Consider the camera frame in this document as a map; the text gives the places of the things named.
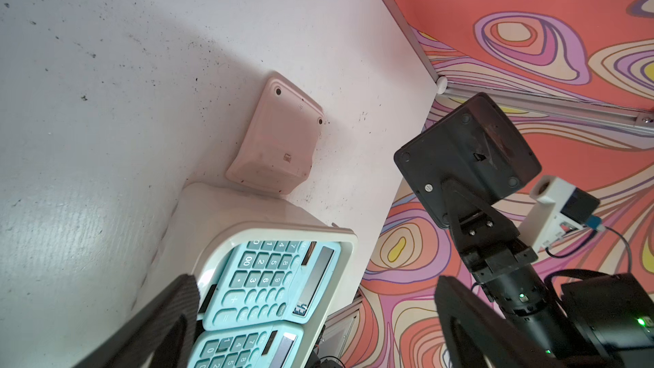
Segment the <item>teal calculator with display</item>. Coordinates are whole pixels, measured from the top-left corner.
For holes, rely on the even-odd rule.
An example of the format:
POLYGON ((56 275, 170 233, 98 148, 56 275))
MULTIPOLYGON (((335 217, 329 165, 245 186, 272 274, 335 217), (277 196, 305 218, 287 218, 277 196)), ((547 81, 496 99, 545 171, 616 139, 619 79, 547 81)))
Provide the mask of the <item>teal calculator with display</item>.
POLYGON ((190 368, 290 367, 303 338, 287 321, 203 332, 187 363, 190 368))

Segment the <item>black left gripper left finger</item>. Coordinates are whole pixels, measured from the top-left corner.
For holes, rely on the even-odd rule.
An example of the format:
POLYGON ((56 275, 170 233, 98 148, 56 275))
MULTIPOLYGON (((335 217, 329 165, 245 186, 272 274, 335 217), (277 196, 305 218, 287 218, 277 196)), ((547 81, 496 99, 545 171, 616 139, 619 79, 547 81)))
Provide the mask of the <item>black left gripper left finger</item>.
POLYGON ((194 276, 182 274, 78 367, 186 367, 199 310, 194 276))

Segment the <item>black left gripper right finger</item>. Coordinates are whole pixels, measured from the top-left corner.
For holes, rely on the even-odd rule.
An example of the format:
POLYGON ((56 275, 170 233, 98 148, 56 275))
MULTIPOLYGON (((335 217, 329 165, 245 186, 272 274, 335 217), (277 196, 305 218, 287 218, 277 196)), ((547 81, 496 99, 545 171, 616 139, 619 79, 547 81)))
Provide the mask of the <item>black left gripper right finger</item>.
POLYGON ((563 367, 458 279, 442 276, 434 301, 454 367, 563 367))

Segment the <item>cream plastic storage box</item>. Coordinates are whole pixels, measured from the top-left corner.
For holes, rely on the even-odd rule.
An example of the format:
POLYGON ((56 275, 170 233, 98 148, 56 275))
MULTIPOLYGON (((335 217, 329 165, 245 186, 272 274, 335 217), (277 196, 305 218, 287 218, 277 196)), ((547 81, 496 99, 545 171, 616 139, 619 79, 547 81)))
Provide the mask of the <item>cream plastic storage box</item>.
POLYGON ((143 308, 176 277, 194 276, 200 296, 194 345, 203 332, 215 332, 204 330, 200 313, 209 284, 230 252, 252 240, 337 242, 342 247, 336 269, 312 317, 305 324, 296 324, 303 329, 303 338, 290 367, 303 367, 320 337, 358 239, 352 230, 329 227, 285 200, 202 183, 185 187, 138 292, 135 309, 143 308))

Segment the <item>light blue calculator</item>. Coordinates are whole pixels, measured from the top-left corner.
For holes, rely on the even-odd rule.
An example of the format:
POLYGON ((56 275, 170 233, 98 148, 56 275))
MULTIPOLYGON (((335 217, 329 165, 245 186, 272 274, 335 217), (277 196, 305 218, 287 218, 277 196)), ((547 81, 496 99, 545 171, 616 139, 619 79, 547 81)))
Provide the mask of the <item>light blue calculator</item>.
POLYGON ((337 242, 252 240, 230 252, 200 307, 203 328, 220 331, 312 317, 336 269, 337 242))

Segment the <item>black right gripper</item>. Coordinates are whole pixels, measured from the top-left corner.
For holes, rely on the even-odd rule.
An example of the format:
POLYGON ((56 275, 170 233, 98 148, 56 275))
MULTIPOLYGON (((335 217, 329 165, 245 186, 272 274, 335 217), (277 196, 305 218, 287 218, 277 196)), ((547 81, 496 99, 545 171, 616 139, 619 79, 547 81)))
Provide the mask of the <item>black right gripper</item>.
POLYGON ((444 222, 496 312, 563 367, 651 367, 653 301, 630 273, 564 269, 541 278, 514 223, 455 179, 444 222))

